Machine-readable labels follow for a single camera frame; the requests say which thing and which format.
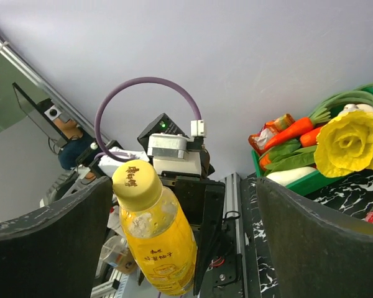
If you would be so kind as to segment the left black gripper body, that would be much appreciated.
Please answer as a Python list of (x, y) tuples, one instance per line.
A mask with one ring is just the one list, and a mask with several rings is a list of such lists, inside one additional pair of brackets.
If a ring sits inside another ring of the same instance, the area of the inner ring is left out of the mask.
[(223, 259), (226, 254), (226, 234), (223, 231), (226, 185), (191, 176), (161, 176), (160, 180), (175, 193), (196, 236), (198, 250), (193, 293), (197, 295), (206, 270), (216, 258)]

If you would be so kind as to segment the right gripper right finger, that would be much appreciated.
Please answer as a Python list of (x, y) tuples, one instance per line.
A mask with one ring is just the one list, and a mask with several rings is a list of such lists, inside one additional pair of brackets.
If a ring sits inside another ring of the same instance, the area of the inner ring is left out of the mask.
[(267, 178), (256, 192), (282, 297), (373, 297), (373, 223)]

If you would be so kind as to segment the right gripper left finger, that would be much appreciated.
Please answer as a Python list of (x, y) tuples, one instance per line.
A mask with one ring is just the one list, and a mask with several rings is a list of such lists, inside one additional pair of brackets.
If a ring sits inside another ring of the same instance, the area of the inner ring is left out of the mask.
[(112, 182), (102, 177), (1, 222), (0, 297), (89, 297), (112, 198)]

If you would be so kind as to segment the yellow juice bottle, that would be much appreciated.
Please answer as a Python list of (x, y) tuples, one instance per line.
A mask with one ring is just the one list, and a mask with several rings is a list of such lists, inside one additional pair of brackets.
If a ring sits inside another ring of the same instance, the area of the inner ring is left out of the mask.
[(162, 184), (162, 194), (151, 208), (120, 209), (121, 227), (146, 279), (168, 296), (186, 294), (193, 287), (197, 244), (173, 191)]

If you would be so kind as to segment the yellow bottle cap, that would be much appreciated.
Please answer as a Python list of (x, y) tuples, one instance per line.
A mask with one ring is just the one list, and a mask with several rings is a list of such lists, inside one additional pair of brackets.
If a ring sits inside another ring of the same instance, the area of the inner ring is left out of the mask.
[(154, 167), (144, 160), (127, 161), (114, 172), (112, 181), (119, 205), (127, 211), (149, 209), (162, 194), (162, 183)]

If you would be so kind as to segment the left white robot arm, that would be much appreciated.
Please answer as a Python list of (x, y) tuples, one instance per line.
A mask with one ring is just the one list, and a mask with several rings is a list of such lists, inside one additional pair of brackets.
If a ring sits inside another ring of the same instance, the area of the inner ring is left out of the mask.
[(139, 135), (146, 156), (108, 151), (120, 224), (147, 280), (161, 293), (199, 293), (219, 248), (226, 187), (210, 180), (205, 122), (186, 135), (166, 114)]

